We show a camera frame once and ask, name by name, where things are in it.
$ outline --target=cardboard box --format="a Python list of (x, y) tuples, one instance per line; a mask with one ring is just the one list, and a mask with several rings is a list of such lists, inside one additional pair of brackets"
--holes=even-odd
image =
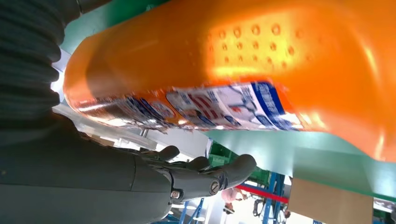
[(326, 224), (373, 223), (373, 197), (297, 178), (288, 209)]

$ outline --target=red bar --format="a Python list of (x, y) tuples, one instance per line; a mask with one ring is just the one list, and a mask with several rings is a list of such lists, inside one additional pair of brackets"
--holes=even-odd
[(210, 106), (209, 103), (204, 99), (204, 97), (197, 97), (197, 99), (201, 100), (201, 102), (204, 103), (205, 106), (206, 106), (208, 109), (211, 108), (211, 106)]
[(200, 109), (202, 109), (202, 105), (195, 99), (195, 97), (193, 97), (191, 94), (188, 94), (188, 97), (194, 102), (194, 104), (199, 107)]
[(289, 199), (286, 198), (286, 197), (281, 197), (281, 196), (278, 196), (278, 195), (274, 195), (274, 194), (271, 194), (271, 193), (268, 193), (268, 192), (264, 192), (264, 191), (261, 191), (261, 190), (257, 190), (257, 189), (246, 187), (246, 186), (242, 186), (242, 185), (238, 185), (238, 186), (236, 186), (236, 188), (244, 190), (244, 191), (247, 191), (247, 192), (250, 192), (250, 193), (255, 194), (255, 195), (262, 196), (262, 197), (271, 198), (272, 200), (275, 200), (275, 201), (279, 201), (279, 202), (283, 202), (283, 203), (289, 203)]
[(214, 110), (211, 110), (211, 113), (213, 115), (213, 119), (217, 119), (219, 118), (218, 115), (216, 114), (216, 112)]

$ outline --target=person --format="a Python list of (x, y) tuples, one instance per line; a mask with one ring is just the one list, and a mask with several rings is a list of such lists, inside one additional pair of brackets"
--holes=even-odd
[(229, 215), (233, 214), (235, 211), (233, 209), (234, 201), (242, 201), (246, 200), (248, 196), (242, 192), (241, 189), (238, 188), (229, 188), (221, 192), (221, 197), (223, 198), (225, 205), (223, 211)]
[(284, 214), (285, 214), (285, 218), (289, 218), (291, 215), (291, 212), (289, 210), (285, 210)]

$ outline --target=orange plastic bottle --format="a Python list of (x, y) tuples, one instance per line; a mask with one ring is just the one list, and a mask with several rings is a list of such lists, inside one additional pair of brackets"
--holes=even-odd
[(394, 0), (172, 0), (86, 38), (70, 106), (128, 128), (335, 134), (396, 161)]

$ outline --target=blue label stripe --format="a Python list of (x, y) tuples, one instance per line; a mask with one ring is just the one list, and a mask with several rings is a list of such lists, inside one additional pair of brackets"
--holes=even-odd
[(201, 121), (205, 122), (205, 124), (209, 125), (209, 126), (216, 126), (213, 122), (211, 122), (207, 117), (203, 116), (203, 115), (198, 115), (199, 119), (201, 119)]
[(163, 116), (161, 116), (157, 111), (154, 110), (154, 108), (143, 98), (140, 98), (141, 102), (143, 105), (148, 109), (148, 111), (156, 118), (160, 120), (164, 120)]
[(224, 118), (226, 119), (226, 120), (228, 120), (228, 122), (230, 122), (232, 125), (234, 125), (234, 126), (242, 126), (238, 121), (236, 121), (233, 117), (231, 117), (231, 116), (224, 116)]
[(252, 87), (257, 100), (272, 124), (281, 130), (295, 130), (288, 120), (279, 116), (284, 115), (285, 111), (275, 87), (267, 82), (252, 83)]
[(259, 120), (260, 123), (262, 123), (264, 126), (268, 128), (273, 126), (271, 122), (264, 115), (256, 115), (256, 118)]
[(127, 98), (127, 103), (132, 104), (131, 107), (136, 107), (142, 114), (146, 115), (149, 118), (154, 118), (151, 113), (139, 102), (139, 100), (133, 98), (133, 97), (128, 97)]

